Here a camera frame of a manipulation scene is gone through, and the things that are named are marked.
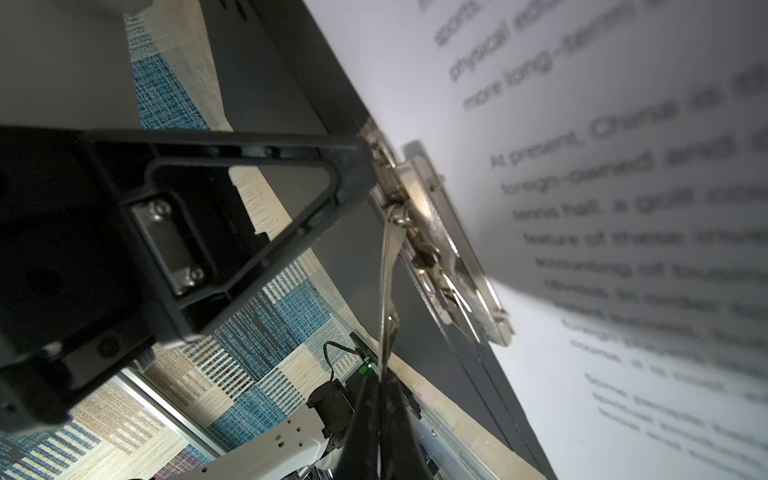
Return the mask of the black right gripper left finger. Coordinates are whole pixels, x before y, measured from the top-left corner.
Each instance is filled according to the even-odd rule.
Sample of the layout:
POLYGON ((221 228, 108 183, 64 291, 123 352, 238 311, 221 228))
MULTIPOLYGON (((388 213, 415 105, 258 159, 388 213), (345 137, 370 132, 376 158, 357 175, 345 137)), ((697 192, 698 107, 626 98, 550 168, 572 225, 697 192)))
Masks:
POLYGON ((375 371, 364 376, 335 478, 374 480, 378 478, 380 429, 380 381, 375 371))

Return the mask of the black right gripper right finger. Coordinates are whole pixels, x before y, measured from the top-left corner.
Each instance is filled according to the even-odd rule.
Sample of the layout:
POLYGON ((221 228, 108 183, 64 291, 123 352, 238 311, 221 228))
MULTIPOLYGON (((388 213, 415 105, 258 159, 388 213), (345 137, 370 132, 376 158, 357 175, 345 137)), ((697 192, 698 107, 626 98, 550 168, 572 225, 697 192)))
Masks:
POLYGON ((381 478, 432 479, 411 428, 400 381, 390 370, 382 377, 380 401, 381 478))

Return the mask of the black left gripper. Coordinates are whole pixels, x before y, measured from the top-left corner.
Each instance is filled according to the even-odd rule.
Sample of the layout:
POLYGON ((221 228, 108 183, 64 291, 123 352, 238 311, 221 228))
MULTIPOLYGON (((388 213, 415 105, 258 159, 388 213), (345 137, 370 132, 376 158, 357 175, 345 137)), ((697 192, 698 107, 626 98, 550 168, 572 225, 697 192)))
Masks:
POLYGON ((156 343, 211 334, 376 185, 357 137, 1 129, 1 428, 34 432, 156 343), (278 235, 230 171, 323 173, 278 235))

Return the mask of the red and black ring binder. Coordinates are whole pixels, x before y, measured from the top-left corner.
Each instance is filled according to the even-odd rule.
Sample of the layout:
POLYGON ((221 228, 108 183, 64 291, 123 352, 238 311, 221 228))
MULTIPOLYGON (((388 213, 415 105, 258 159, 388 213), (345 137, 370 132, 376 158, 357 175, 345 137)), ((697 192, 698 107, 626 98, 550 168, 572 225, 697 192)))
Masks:
MULTIPOLYGON (((224 115, 238 132, 354 135, 368 113, 300 1, 205 1, 201 5, 224 115)), ((378 331, 383 221, 364 201, 312 246, 352 314, 378 331)), ((395 353, 405 377, 440 411, 461 408, 546 478, 555 473, 487 342, 437 320, 409 267, 394 271, 401 319, 395 353)))

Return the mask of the white text paper back sheet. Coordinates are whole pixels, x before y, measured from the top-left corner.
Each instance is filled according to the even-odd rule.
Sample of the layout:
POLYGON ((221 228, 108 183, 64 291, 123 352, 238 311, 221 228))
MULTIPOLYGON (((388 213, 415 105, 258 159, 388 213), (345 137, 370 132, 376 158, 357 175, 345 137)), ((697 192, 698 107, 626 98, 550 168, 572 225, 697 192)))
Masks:
POLYGON ((767 475, 767 5, 311 1, 420 143, 561 479, 767 475))

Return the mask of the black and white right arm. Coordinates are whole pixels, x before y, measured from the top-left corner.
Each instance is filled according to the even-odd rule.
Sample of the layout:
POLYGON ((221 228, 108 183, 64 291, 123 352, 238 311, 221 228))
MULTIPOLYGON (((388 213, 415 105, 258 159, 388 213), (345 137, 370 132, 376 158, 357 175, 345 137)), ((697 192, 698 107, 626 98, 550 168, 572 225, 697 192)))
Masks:
POLYGON ((182 479, 431 479, 437 468, 411 427, 404 389, 380 374, 362 342, 362 360, 342 381, 317 387, 283 423, 182 479))

